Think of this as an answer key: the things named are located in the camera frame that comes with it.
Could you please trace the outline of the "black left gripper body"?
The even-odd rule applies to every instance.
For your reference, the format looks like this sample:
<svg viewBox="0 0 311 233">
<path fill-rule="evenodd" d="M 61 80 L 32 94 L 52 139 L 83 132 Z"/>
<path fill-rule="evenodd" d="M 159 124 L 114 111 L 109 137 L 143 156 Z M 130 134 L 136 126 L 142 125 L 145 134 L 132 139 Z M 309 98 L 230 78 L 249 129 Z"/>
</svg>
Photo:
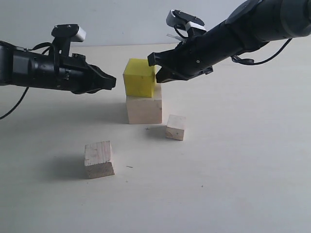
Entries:
<svg viewBox="0 0 311 233">
<path fill-rule="evenodd" d="M 60 56 L 57 66 L 52 56 L 40 55 L 31 59 L 31 87 L 93 94 L 97 92 L 97 67 L 79 54 Z"/>
</svg>

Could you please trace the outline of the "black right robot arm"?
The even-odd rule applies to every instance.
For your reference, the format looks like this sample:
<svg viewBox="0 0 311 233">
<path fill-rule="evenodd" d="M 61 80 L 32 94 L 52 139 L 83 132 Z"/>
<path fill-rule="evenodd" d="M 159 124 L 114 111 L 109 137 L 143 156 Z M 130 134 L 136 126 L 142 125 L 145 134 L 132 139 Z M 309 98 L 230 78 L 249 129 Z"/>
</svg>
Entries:
<svg viewBox="0 0 311 233">
<path fill-rule="evenodd" d="M 210 74 L 213 66 L 227 58 L 243 65 L 253 61 L 240 58 L 269 42 L 306 37 L 311 33 L 311 3 L 308 0 L 247 0 L 227 19 L 210 30 L 204 22 L 180 10 L 171 10 L 166 18 L 176 32 L 185 31 L 172 50 L 152 52 L 150 66 L 160 66 L 158 83 L 188 81 Z"/>
</svg>

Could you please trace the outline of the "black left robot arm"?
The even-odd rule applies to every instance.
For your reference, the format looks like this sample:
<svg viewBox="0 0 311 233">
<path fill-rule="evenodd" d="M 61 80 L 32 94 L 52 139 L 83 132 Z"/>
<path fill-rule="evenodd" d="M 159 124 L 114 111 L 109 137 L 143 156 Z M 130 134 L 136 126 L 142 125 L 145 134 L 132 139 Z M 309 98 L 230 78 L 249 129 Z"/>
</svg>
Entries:
<svg viewBox="0 0 311 233">
<path fill-rule="evenodd" d="M 2 41 L 0 84 L 70 91 L 77 95 L 94 94 L 116 86 L 115 77 L 88 64 L 85 56 L 77 53 L 72 56 L 61 55 L 51 43 L 36 46 L 37 49 L 42 47 L 49 47 L 48 55 Z"/>
</svg>

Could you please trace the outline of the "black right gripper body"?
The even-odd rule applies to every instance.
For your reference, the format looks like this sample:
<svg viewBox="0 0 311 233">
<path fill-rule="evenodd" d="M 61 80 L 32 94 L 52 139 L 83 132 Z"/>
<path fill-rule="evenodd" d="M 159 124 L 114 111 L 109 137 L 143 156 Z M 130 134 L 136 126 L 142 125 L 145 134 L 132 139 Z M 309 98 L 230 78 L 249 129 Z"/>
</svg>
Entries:
<svg viewBox="0 0 311 233">
<path fill-rule="evenodd" d="M 178 74 L 192 79 L 241 49 L 241 41 L 229 31 L 209 31 L 175 48 Z"/>
</svg>

